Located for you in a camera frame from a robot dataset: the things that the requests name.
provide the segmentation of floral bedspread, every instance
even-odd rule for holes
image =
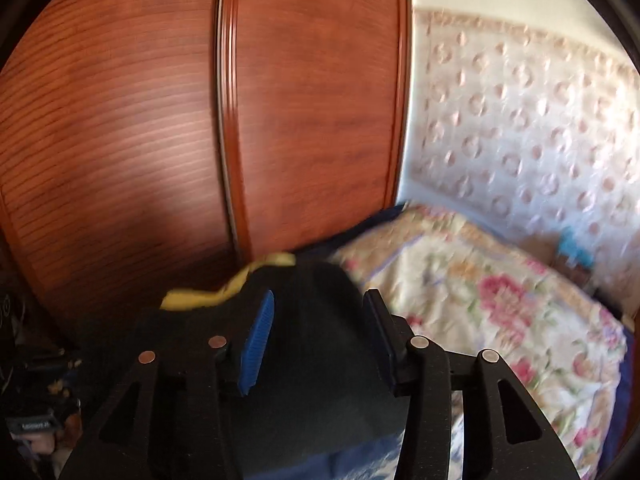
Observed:
[[[609,430],[626,342],[622,325],[572,283],[463,216],[412,206],[335,253],[364,291],[454,352],[493,348],[551,421],[581,478]],[[462,396],[452,396],[449,479],[462,477]],[[365,476],[393,478],[393,454]]]

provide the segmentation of yellow cloth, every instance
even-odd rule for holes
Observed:
[[[290,253],[267,254],[263,258],[255,260],[238,272],[217,292],[206,292],[203,290],[190,290],[184,288],[174,288],[170,290],[160,309],[162,310],[192,310],[201,306],[216,306],[240,292],[249,274],[255,269],[269,265],[277,267],[291,267],[296,264],[296,257]]]

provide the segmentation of textured wall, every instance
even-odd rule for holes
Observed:
[[[415,10],[414,27],[400,198],[449,203],[542,257],[571,226],[634,312],[640,78],[631,63],[482,16]]]

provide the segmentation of metal screw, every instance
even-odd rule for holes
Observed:
[[[488,363],[497,363],[500,360],[500,354],[495,350],[483,350],[482,358]]]
[[[414,348],[427,348],[429,346],[429,340],[423,335],[414,335],[410,342]]]
[[[211,348],[218,349],[222,348],[224,345],[226,345],[226,337],[223,335],[215,335],[209,339],[209,346]]]
[[[138,356],[138,361],[143,365],[148,365],[156,359],[156,353],[151,350],[145,350]]]

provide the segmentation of wood grain surface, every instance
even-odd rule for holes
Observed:
[[[395,205],[400,183],[406,114],[409,107],[412,5],[411,0],[398,0],[398,77],[396,80],[396,108],[394,110],[389,172],[386,176],[385,207]]]
[[[238,0],[220,0],[218,17],[218,110],[221,128],[221,151],[226,179],[227,205],[238,257],[243,263],[253,253],[246,218],[244,183],[238,135],[238,89],[236,88],[236,32]]]
[[[238,1],[247,258],[334,234],[385,205],[399,14],[399,0]],[[225,126],[225,143],[232,134]]]
[[[215,1],[52,0],[0,73],[0,222],[67,333],[233,266]]]

